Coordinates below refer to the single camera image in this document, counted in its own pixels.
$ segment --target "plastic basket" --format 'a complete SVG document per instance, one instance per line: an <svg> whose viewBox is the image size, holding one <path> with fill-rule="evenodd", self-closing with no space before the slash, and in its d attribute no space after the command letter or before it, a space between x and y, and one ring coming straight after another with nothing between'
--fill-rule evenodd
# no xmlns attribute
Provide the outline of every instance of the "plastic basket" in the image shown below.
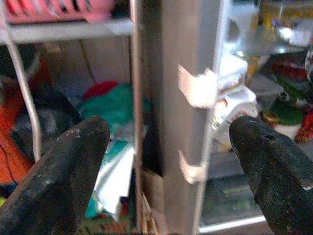
<svg viewBox="0 0 313 235"><path fill-rule="evenodd" d="M111 17L114 0L6 0L10 23L72 20L99 22Z"/></svg>

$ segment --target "metal rod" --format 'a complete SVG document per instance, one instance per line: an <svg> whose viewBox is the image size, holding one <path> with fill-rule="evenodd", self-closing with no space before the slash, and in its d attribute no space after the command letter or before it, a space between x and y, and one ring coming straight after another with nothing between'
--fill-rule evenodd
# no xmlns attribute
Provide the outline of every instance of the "metal rod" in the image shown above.
<svg viewBox="0 0 313 235"><path fill-rule="evenodd" d="M21 55L18 51L17 46L13 42L9 34L9 27L6 22L5 17L5 5L4 0L0 0L0 22L1 22L1 30L3 33L3 38L5 44L8 47L9 53L11 55L13 65L15 68L16 75L18 77L20 89L25 101L25 105L30 117L31 128L33 133L33 148L34 148L34 157L35 161L38 161L41 156L41 129L40 123L38 119L38 115L36 112L36 108L34 105L33 98L31 96L31 92L28 86L27 77L25 74L24 66L22 63Z"/></svg>
<svg viewBox="0 0 313 235"><path fill-rule="evenodd" d="M216 33L215 40L215 51L214 51L214 59L213 59L213 67L212 71L215 74L219 74L220 72L220 62L222 55L223 42L228 30L227 25L227 13L228 8L231 5L231 0L222 0L220 2L219 8L219 19L218 19L218 28ZM202 147L202 156L201 156L201 164L207 166L207 170L209 170L209 161L211 154L211 145L213 138L213 129L212 129L212 121L213 121L213 111L208 110L206 115L205 122L205 132L203 138L203 147ZM205 191L206 182L198 183L197 195L196 195L196 206L194 212L194 221L192 227L192 235L197 235L199 232L199 224L203 206L203 198Z"/></svg>
<svg viewBox="0 0 313 235"><path fill-rule="evenodd" d="M133 96L134 96L134 124L135 124L135 176L136 176L136 220L137 231L140 233L142 230L141 216L142 216L142 201L141 201L141 169L142 169L142 91L141 91L141 32L139 17L142 15L140 0L131 0L131 20L133 22L133 35L132 35L132 66L133 66Z"/></svg>

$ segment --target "pink basket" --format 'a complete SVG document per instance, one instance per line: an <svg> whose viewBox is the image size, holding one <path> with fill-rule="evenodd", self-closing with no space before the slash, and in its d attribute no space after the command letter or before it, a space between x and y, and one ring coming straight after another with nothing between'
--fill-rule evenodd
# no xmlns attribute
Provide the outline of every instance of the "pink basket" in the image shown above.
<svg viewBox="0 0 313 235"><path fill-rule="evenodd" d="M40 23L86 19L99 22L111 17L114 0L6 0L11 23Z"/></svg>

